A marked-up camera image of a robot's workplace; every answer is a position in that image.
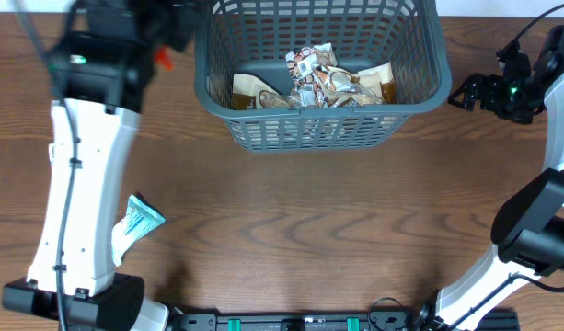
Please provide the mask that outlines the red orange cracker pack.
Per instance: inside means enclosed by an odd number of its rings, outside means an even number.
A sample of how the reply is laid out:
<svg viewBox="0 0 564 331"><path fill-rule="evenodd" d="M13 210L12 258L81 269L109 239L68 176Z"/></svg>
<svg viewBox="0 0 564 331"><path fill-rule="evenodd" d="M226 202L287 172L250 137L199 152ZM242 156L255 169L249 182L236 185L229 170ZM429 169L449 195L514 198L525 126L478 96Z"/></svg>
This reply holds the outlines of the red orange cracker pack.
<svg viewBox="0 0 564 331"><path fill-rule="evenodd" d="M167 69L168 71L171 71L173 69L173 63L169 58L166 45L160 46L156 50L154 55L154 61L157 65Z"/></svg>

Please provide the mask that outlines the clear brown pastry bag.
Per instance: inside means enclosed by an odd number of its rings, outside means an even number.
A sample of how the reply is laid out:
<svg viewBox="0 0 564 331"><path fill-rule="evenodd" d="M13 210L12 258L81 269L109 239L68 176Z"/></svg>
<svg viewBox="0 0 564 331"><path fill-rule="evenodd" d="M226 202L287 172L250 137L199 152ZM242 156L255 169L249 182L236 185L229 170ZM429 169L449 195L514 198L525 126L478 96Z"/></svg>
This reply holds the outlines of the clear brown pastry bag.
<svg viewBox="0 0 564 331"><path fill-rule="evenodd" d="M395 104L397 84L391 63L361 70L356 74L338 67L325 67L322 87L328 107Z"/></svg>

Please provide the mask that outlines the beige brown bread bag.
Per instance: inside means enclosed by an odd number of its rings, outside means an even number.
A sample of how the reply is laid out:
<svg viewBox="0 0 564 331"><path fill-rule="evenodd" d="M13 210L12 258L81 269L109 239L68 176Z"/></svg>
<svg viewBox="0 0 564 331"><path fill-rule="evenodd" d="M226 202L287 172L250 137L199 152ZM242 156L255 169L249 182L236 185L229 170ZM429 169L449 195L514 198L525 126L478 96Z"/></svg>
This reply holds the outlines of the beige brown bread bag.
<svg viewBox="0 0 564 331"><path fill-rule="evenodd" d="M281 96L259 78L250 74L234 75L231 105L234 110L291 107L288 97Z"/></svg>

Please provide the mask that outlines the bread bag with grain print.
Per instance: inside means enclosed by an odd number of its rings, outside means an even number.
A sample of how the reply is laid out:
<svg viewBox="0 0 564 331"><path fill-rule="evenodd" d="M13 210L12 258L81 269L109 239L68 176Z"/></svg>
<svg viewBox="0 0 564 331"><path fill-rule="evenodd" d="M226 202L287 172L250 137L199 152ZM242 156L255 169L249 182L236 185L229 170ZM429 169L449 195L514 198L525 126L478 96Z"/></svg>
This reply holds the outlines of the bread bag with grain print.
<svg viewBox="0 0 564 331"><path fill-rule="evenodd" d="M291 97L303 108L326 108L328 98L323 90L325 67L336 66L332 44L325 43L290 51L285 54L290 77L294 81Z"/></svg>

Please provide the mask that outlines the Kleenex tissue multipack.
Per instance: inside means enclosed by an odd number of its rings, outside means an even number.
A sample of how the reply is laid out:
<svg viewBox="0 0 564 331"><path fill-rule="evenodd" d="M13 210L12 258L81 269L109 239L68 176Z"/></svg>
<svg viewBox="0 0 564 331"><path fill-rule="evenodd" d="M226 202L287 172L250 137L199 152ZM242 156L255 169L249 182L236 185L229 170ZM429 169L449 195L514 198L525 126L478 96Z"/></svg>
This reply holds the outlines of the Kleenex tissue multipack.
<svg viewBox="0 0 564 331"><path fill-rule="evenodd" d="M53 168L55 161L55 143L49 143L48 145L48 156L51 168Z"/></svg>

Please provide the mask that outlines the teal white wipes pouch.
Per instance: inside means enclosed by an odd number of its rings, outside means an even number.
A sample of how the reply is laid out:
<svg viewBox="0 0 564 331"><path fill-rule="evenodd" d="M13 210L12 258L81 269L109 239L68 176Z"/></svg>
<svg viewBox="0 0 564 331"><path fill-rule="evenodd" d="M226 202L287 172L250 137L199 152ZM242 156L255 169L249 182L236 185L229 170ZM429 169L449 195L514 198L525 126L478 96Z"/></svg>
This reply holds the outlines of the teal white wipes pouch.
<svg viewBox="0 0 564 331"><path fill-rule="evenodd" d="M128 199L125 216L112 228L111 246L114 265L120 266L124 255L132 245L166 220L166 217L140 192L132 194Z"/></svg>

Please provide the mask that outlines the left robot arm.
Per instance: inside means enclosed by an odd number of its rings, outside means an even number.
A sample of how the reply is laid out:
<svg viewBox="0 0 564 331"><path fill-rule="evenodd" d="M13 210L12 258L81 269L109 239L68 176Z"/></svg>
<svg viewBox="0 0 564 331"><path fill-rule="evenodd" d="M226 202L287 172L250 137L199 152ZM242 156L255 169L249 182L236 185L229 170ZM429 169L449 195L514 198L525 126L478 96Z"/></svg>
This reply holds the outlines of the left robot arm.
<svg viewBox="0 0 564 331"><path fill-rule="evenodd" d="M4 308L62 330L177 329L176 308L116 271L111 232L144 91L162 51L185 49L202 4L76 1L50 49L24 6L15 9L51 79L54 161L37 253L28 274L3 288Z"/></svg>

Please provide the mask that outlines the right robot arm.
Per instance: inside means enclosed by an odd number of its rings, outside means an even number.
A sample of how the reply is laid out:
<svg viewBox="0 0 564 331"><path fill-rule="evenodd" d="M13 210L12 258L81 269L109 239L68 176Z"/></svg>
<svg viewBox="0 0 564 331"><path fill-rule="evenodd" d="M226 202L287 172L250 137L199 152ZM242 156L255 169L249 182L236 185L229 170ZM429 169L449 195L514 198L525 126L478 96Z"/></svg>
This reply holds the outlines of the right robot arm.
<svg viewBox="0 0 564 331"><path fill-rule="evenodd" d="M475 330L484 317L526 284L564 271L564 25L546 37L535 63L512 40L497 52L502 75L472 74L449 104L475 105L519 124L547 114L542 172L508 199L492 224L488 251L460 279L426 302L415 330Z"/></svg>

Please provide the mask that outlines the grey plastic laundry basket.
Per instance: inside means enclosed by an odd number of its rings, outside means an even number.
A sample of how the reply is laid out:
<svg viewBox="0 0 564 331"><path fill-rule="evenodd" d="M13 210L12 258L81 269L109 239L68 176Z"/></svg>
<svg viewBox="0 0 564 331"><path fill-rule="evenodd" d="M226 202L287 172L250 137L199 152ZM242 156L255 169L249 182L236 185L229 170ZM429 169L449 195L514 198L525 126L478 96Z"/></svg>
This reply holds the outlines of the grey plastic laundry basket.
<svg viewBox="0 0 564 331"><path fill-rule="evenodd" d="M206 1L195 55L197 98L253 153L376 146L452 85L433 0Z"/></svg>

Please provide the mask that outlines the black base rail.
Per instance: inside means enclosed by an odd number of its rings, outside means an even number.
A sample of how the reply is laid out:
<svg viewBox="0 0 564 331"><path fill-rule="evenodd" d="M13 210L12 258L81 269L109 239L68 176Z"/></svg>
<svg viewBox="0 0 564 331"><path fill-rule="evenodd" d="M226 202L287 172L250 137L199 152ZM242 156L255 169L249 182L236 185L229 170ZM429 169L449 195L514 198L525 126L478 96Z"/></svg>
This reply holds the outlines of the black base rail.
<svg viewBox="0 0 564 331"><path fill-rule="evenodd" d="M369 314L183 314L178 331L372 331L410 330L412 318L404 309L388 308Z"/></svg>

